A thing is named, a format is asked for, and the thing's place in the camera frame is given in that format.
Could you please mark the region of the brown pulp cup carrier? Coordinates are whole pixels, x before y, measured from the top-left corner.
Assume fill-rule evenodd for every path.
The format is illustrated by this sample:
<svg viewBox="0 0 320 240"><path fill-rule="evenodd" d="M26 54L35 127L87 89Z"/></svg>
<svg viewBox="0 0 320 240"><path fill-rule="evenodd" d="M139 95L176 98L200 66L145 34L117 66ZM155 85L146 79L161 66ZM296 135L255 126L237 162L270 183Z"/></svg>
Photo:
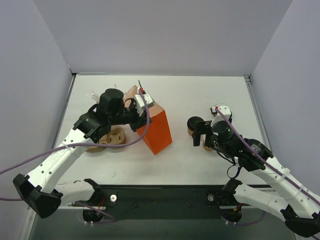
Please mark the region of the brown pulp cup carrier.
<svg viewBox="0 0 320 240"><path fill-rule="evenodd" d="M121 126L112 126L109 133L102 136L98 141L101 145L121 145L126 143L125 131ZM86 150L87 153L98 153L103 151L105 148L101 146L91 146Z"/></svg>

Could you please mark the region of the orange paper bag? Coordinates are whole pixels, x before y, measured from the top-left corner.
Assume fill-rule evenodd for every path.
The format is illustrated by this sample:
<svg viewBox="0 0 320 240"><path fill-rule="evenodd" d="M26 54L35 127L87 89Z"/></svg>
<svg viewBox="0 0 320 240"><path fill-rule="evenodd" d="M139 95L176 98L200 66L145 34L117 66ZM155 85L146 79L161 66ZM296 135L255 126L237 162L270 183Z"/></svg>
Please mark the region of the orange paper bag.
<svg viewBox="0 0 320 240"><path fill-rule="evenodd" d="M143 140L156 155L168 147L173 140L165 109L155 102L149 108L149 114L151 122Z"/></svg>

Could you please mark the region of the brown paper coffee cup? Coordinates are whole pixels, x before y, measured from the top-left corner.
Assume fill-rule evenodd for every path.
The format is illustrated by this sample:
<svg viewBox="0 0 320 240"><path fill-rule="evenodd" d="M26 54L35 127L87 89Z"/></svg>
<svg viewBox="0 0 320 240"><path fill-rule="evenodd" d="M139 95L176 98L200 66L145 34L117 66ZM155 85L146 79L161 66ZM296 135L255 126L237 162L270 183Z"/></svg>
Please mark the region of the brown paper coffee cup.
<svg viewBox="0 0 320 240"><path fill-rule="evenodd" d="M193 128L188 128L188 130L187 130L187 133L190 135L190 136L192 136L193 135L193 133L194 133L194 129Z"/></svg>

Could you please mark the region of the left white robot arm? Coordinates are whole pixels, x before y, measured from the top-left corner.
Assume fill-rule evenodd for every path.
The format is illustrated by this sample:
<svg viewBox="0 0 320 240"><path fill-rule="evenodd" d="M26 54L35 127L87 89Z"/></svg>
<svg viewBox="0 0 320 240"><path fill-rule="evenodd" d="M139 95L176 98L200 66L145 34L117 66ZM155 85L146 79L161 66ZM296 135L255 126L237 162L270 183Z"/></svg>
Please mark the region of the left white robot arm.
<svg viewBox="0 0 320 240"><path fill-rule="evenodd" d="M95 206L100 203L100 186L93 180L75 180L63 185L58 182L89 147L100 146L99 140L110 133L113 126L129 125L134 132L149 127L150 108L154 105L151 95L140 87L129 100L130 105L126 107L121 90L107 89L43 162L27 174L15 176L13 185L18 195L40 218L51 216L61 204L86 201Z"/></svg>

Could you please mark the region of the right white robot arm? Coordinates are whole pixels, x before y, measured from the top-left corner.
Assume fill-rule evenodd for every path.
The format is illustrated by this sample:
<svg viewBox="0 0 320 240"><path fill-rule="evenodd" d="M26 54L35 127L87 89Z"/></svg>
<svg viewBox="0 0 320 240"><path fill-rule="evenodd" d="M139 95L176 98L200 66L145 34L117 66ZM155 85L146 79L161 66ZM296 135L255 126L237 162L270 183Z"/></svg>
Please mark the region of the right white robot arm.
<svg viewBox="0 0 320 240"><path fill-rule="evenodd" d="M193 145L204 145L222 154L239 170L265 181L277 195L250 187L235 176L224 185L221 197L227 204L237 201L279 218L295 234L309 238L320 232L320 197L295 179L263 143L244 138L229 120L205 121L194 116L187 121Z"/></svg>

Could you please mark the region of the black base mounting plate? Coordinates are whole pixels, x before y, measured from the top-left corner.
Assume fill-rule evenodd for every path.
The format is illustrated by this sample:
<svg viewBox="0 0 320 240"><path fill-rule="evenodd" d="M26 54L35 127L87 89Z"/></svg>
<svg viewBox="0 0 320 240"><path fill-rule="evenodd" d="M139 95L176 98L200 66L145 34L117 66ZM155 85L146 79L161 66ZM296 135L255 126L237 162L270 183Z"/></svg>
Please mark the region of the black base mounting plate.
<svg viewBox="0 0 320 240"><path fill-rule="evenodd" d="M239 205L223 185L101 185L84 204L120 220L211 220Z"/></svg>

